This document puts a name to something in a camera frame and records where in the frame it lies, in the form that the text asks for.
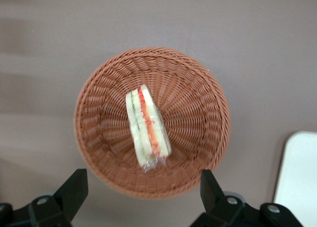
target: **wicker basket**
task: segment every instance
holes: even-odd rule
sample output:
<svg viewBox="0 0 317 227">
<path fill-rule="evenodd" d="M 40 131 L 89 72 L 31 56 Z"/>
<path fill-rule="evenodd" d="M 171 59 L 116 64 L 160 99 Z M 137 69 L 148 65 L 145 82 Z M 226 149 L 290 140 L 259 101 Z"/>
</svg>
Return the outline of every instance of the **wicker basket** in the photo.
<svg viewBox="0 0 317 227">
<path fill-rule="evenodd" d="M 142 84 L 152 93 L 172 146 L 167 165 L 146 174 L 136 159 L 125 107 L 125 95 Z M 77 142 L 88 166 L 110 187 L 145 199 L 196 187 L 201 169 L 214 170 L 224 155 L 229 128 L 227 103 L 212 74 L 161 47 L 128 50 L 102 64 L 75 110 Z"/>
</svg>

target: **wrapped sandwich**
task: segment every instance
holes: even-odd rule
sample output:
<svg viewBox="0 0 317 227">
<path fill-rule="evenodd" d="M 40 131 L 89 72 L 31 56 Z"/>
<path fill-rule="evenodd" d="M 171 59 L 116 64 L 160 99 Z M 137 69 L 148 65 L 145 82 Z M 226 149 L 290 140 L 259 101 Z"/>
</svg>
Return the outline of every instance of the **wrapped sandwich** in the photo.
<svg viewBox="0 0 317 227">
<path fill-rule="evenodd" d="M 148 171 L 158 163 L 165 164 L 171 146 L 160 112 L 146 85 L 126 95 L 126 107 L 140 167 Z"/>
</svg>

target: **metal screw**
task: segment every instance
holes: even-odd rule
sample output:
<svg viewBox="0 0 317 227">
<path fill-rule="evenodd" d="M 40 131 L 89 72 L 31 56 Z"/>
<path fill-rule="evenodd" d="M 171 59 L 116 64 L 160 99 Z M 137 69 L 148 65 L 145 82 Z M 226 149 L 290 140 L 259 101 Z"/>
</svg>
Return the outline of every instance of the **metal screw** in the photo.
<svg viewBox="0 0 317 227">
<path fill-rule="evenodd" d="M 40 200 L 38 200 L 38 202 L 36 204 L 42 205 L 42 204 L 46 203 L 48 201 L 48 199 L 49 199 L 48 197 L 43 197 Z"/>
<path fill-rule="evenodd" d="M 229 204 L 232 204 L 232 205 L 238 204 L 237 199 L 234 197 L 228 197 L 227 201 L 229 202 Z"/>
<path fill-rule="evenodd" d="M 273 213 L 280 213 L 280 210 L 277 206 L 274 205 L 268 205 L 267 208 L 269 209 L 269 211 L 273 212 Z"/>
</svg>

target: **gray surface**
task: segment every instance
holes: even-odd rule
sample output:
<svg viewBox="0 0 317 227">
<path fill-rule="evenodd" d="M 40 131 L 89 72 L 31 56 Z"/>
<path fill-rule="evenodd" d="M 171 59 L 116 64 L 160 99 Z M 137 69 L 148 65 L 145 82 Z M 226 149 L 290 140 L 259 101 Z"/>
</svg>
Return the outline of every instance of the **gray surface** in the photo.
<svg viewBox="0 0 317 227">
<path fill-rule="evenodd" d="M 232 122 L 215 176 L 254 207 L 272 200 L 285 139 L 317 131 L 317 0 L 0 0 L 0 202 L 21 207 L 86 167 L 78 93 L 101 63 L 141 46 L 210 69 Z M 188 226 L 203 211 L 198 188 L 144 201 L 88 174 L 77 227 Z"/>
</svg>

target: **woven basket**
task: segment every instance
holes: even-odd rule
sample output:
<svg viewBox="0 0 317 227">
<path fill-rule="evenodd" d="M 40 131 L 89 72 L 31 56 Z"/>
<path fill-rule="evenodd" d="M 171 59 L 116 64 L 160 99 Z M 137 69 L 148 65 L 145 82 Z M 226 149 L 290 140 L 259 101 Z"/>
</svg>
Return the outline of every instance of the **woven basket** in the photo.
<svg viewBox="0 0 317 227">
<path fill-rule="evenodd" d="M 172 146 L 166 166 L 146 174 L 139 167 L 125 95 L 146 84 L 160 110 Z M 82 88 L 75 133 L 82 156 L 110 187 L 130 196 L 162 199 L 200 182 L 201 169 L 214 170 L 229 136 L 229 112 L 212 74 L 171 49 L 128 50 L 102 64 Z"/>
</svg>

